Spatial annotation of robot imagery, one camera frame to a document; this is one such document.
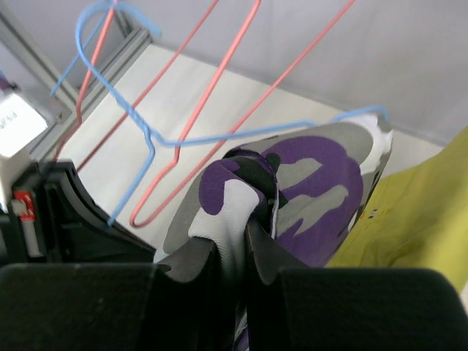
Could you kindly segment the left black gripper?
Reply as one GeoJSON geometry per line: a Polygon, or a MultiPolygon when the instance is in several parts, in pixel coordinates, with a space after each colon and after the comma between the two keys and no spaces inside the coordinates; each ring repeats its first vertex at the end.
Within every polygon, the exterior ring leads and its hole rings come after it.
{"type": "Polygon", "coordinates": [[[109,215],[72,162],[30,162],[1,211],[6,263],[149,263],[155,249],[109,215]]]}

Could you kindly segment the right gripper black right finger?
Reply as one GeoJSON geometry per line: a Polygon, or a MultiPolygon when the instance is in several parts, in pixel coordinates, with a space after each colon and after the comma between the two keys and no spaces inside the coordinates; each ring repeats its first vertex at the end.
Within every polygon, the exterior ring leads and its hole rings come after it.
{"type": "Polygon", "coordinates": [[[465,350],[467,315],[440,273],[311,268],[255,220],[246,236],[251,350],[465,350]]]}

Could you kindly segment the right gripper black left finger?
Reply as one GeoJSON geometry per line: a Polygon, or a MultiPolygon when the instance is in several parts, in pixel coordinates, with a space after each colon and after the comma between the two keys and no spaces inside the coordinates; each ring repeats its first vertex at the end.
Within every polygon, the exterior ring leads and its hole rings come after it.
{"type": "Polygon", "coordinates": [[[3,350],[214,350],[212,241],[158,264],[15,264],[1,270],[3,350]]]}

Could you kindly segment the pink wire hanger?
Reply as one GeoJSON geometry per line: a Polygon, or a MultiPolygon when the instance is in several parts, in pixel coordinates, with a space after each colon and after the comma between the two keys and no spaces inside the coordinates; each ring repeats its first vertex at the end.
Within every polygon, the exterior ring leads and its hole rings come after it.
{"type": "Polygon", "coordinates": [[[89,84],[91,77],[95,77],[109,91],[110,95],[116,99],[116,102],[118,103],[118,105],[120,105],[120,107],[124,109],[125,114],[121,117],[120,120],[118,120],[115,126],[104,136],[102,141],[98,143],[96,148],[94,148],[94,150],[88,155],[87,159],[91,159],[95,155],[95,153],[102,147],[102,145],[104,145],[107,139],[123,123],[124,119],[129,116],[137,124],[137,126],[143,131],[143,134],[145,134],[145,136],[147,137],[147,144],[150,150],[150,158],[148,159],[147,164],[148,165],[151,164],[155,155],[155,149],[154,149],[153,143],[151,142],[151,137],[155,136],[156,133],[150,130],[148,124],[140,117],[140,115],[138,115],[135,108],[143,101],[143,99],[148,95],[151,89],[159,82],[159,80],[166,73],[166,71],[172,66],[174,61],[179,57],[182,50],[187,46],[187,44],[190,42],[193,36],[197,33],[199,28],[203,25],[203,23],[211,14],[211,12],[213,11],[213,9],[216,7],[217,4],[218,4],[217,1],[213,1],[211,3],[210,7],[207,9],[205,14],[199,20],[197,25],[193,28],[192,32],[189,34],[186,40],[181,44],[181,46],[173,54],[171,59],[162,68],[161,72],[158,75],[156,75],[156,77],[150,82],[147,89],[141,93],[141,95],[137,98],[137,100],[135,100],[135,103],[133,105],[130,105],[120,95],[120,93],[118,93],[118,91],[114,89],[114,87],[110,84],[110,82],[107,79],[105,79],[104,76],[97,70],[97,68],[95,67],[95,64],[98,61],[102,46],[104,45],[108,30],[110,28],[115,12],[117,10],[128,12],[134,18],[138,19],[142,24],[144,24],[146,27],[148,27],[157,35],[161,34],[161,30],[159,29],[158,26],[153,24],[148,18],[146,18],[137,9],[135,9],[134,7],[128,4],[120,3],[118,1],[108,1],[108,2],[97,3],[97,4],[94,4],[85,8],[84,11],[82,11],[82,13],[80,14],[80,17],[78,18],[76,26],[75,26],[75,44],[78,50],[77,58],[80,59],[88,67],[88,71],[85,75],[83,84],[78,94],[78,98],[76,100],[76,105],[75,105],[76,122],[75,124],[73,124],[72,127],[70,127],[70,130],[68,130],[68,132],[66,132],[66,134],[59,141],[56,147],[55,154],[53,156],[53,160],[58,159],[66,143],[78,131],[81,124],[83,123],[83,119],[82,119],[83,98],[87,92],[88,84],[89,84]],[[82,42],[82,31],[83,31],[85,24],[88,22],[88,20],[99,12],[102,12],[104,14],[104,16],[101,18],[100,22],[98,22],[95,28],[97,31],[100,31],[100,35],[97,40],[93,56],[91,58],[88,58],[85,54],[85,46],[87,46],[87,43],[82,42]]]}

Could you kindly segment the purple grey camouflage trousers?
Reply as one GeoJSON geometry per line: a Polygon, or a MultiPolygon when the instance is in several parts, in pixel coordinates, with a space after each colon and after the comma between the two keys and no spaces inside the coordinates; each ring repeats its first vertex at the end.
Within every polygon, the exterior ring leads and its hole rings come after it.
{"type": "Polygon", "coordinates": [[[325,265],[390,156],[379,113],[243,144],[208,165],[181,201],[156,260],[196,278],[164,287],[159,350],[339,347],[325,265]]]}

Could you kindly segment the blue hanger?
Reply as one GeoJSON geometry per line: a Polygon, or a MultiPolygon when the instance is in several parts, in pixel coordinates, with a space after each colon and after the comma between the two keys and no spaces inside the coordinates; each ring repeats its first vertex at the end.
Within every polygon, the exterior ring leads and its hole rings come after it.
{"type": "MultiPolygon", "coordinates": [[[[331,29],[331,27],[336,24],[336,22],[341,18],[341,16],[353,5],[355,1],[349,1],[339,12],[339,14],[329,23],[329,26],[322,31],[322,33],[316,38],[317,42],[319,39],[322,39],[322,37],[331,29]]],[[[257,137],[261,135],[266,135],[268,133],[273,133],[273,132],[285,132],[285,131],[290,131],[292,129],[297,129],[297,128],[302,128],[302,127],[316,127],[318,124],[309,121],[309,120],[301,120],[301,121],[295,121],[295,122],[290,122],[286,124],[277,124],[269,127],[262,127],[258,129],[251,129],[251,130],[246,130],[246,131],[241,131],[238,132],[238,129],[241,127],[241,125],[250,117],[251,114],[253,114],[254,110],[260,106],[260,104],[271,94],[273,91],[272,89],[275,89],[277,86],[272,86],[270,91],[267,91],[263,97],[261,97],[258,101],[258,103],[252,107],[250,112],[248,112],[244,117],[242,118],[239,122],[238,125],[236,124],[236,127],[233,127],[231,132],[220,134],[220,135],[213,135],[210,137],[199,137],[195,139],[180,139],[177,141],[174,140],[167,140],[165,139],[161,133],[157,130],[152,128],[145,120],[144,118],[136,111],[135,107],[133,105],[130,105],[125,98],[110,84],[110,82],[104,78],[104,76],[99,73],[97,68],[94,66],[94,64],[91,63],[91,60],[87,57],[85,54],[85,48],[84,44],[82,42],[82,31],[83,27],[85,24],[88,22],[88,20],[91,17],[94,17],[97,13],[105,12],[106,15],[110,15],[114,10],[121,10],[122,12],[129,13],[132,15],[133,18],[137,19],[140,24],[143,24],[147,29],[149,29],[153,34],[156,35],[161,35],[162,31],[161,29],[154,23],[152,23],[143,13],[141,13],[136,7],[133,7],[132,5],[125,4],[125,3],[120,3],[120,2],[112,2],[112,1],[102,1],[102,2],[97,2],[95,4],[89,5],[87,8],[85,8],[81,14],[80,17],[77,19],[76,25],[75,25],[75,46],[78,50],[78,58],[87,66],[88,70],[92,75],[97,78],[97,80],[103,84],[103,86],[109,91],[110,95],[113,96],[113,98],[116,100],[118,105],[123,108],[125,111],[124,118],[126,116],[129,116],[133,122],[136,124],[136,126],[139,128],[139,130],[143,133],[143,136],[146,141],[146,145],[148,147],[148,158],[146,159],[145,163],[143,163],[142,168],[140,169],[139,173],[136,175],[134,181],[132,184],[129,186],[127,191],[125,192],[124,196],[121,198],[120,202],[118,203],[116,209],[113,211],[113,213],[108,216],[106,219],[102,219],[98,217],[98,219],[101,219],[103,224],[100,224],[100,227],[102,228],[108,228],[112,227],[114,222],[117,219],[117,216],[121,213],[121,211],[124,209],[124,206],[128,203],[130,200],[131,196],[135,192],[136,188],[142,181],[144,175],[147,173],[148,169],[150,168],[151,164],[154,161],[154,158],[156,156],[156,146],[154,145],[152,139],[155,139],[155,141],[160,145],[161,147],[165,148],[173,148],[175,151],[180,151],[180,147],[189,147],[189,146],[202,146],[202,145],[208,145],[208,144],[213,144],[213,143],[221,143],[224,145],[224,142],[227,140],[241,140],[245,139],[248,137],[257,137]]],[[[105,19],[106,15],[103,17],[103,22],[102,22],[102,34],[104,34],[105,27],[108,27],[107,22],[111,22],[112,19],[107,20],[105,19]]],[[[351,118],[351,117],[356,117],[356,116],[361,116],[361,115],[370,115],[371,113],[376,114],[379,117],[383,117],[384,120],[388,121],[389,115],[388,111],[385,107],[380,106],[380,105],[371,105],[371,106],[366,106],[361,109],[357,110],[351,110],[349,112],[343,113],[341,115],[338,115],[334,118],[332,118],[328,123],[334,123],[337,121],[341,121],[345,118],[351,118]]]]}

